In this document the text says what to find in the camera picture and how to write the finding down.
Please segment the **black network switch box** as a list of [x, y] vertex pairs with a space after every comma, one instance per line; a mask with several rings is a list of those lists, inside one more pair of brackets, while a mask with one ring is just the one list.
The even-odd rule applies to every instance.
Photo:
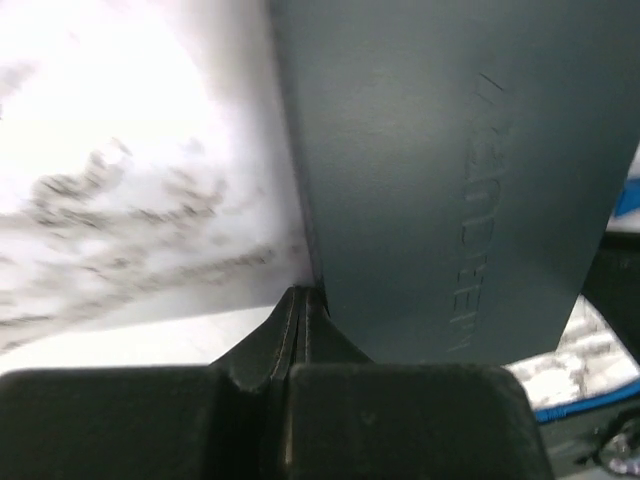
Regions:
[[555, 349], [639, 143], [635, 1], [274, 1], [333, 323], [385, 363]]

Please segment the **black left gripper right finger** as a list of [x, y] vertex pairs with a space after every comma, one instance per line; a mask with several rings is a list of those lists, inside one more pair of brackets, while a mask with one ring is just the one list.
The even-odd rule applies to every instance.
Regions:
[[507, 370], [375, 364], [308, 291], [289, 373], [288, 479], [549, 479], [526, 394]]

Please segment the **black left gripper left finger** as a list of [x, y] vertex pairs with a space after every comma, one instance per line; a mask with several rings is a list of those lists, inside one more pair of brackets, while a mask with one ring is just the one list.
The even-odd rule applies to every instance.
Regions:
[[208, 365], [1, 380], [5, 479], [262, 479], [277, 468], [300, 292]]

